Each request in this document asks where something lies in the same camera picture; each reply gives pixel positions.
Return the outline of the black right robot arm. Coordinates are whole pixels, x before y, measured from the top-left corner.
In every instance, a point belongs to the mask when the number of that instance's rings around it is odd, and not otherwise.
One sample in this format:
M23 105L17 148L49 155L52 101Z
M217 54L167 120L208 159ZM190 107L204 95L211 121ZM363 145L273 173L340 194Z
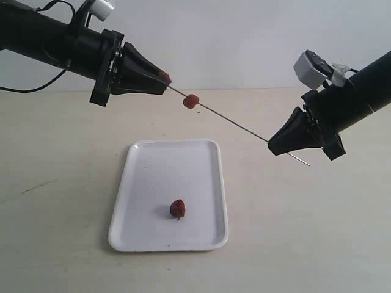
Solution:
M340 133L390 104L390 54L347 77L351 70L313 51L300 55L294 71L310 90L302 96L304 105L269 139L274 155L308 148L321 148L330 160L345 154Z

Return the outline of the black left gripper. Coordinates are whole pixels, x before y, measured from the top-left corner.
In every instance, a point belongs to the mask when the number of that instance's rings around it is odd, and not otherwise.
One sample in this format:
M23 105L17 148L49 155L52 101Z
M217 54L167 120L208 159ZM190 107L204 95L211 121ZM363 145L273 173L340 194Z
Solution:
M101 33L103 38L101 61L94 88L90 96L90 102L105 107L111 94L111 87L115 73L112 73L112 65L121 57L121 45L124 35L117 31L104 29ZM147 60L131 43L125 42L123 53L128 56L142 69L158 76L163 71L149 60ZM143 93L151 95L162 95L167 84L160 79L153 78L123 78L117 83L117 94Z

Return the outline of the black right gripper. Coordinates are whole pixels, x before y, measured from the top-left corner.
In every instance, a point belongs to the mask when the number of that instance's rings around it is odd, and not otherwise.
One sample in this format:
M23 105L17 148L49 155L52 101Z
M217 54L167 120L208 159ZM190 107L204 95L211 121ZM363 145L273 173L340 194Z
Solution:
M318 96L316 90L302 95L305 112L295 107L285 124L270 138L268 148L275 156L308 148L321 148L331 161L346 154L340 135L315 105ZM310 125L318 142L312 140Z

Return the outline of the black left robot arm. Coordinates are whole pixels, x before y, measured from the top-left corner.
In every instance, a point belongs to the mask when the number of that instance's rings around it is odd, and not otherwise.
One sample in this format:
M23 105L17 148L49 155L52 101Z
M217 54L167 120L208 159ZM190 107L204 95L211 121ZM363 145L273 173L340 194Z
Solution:
M88 27L92 16L105 21L113 4L84 1L72 9L69 23L43 15L55 4L33 8L1 1L1 49L93 80L90 102L99 106L106 106L111 95L165 92L169 75L125 42L122 33L107 29L98 33Z

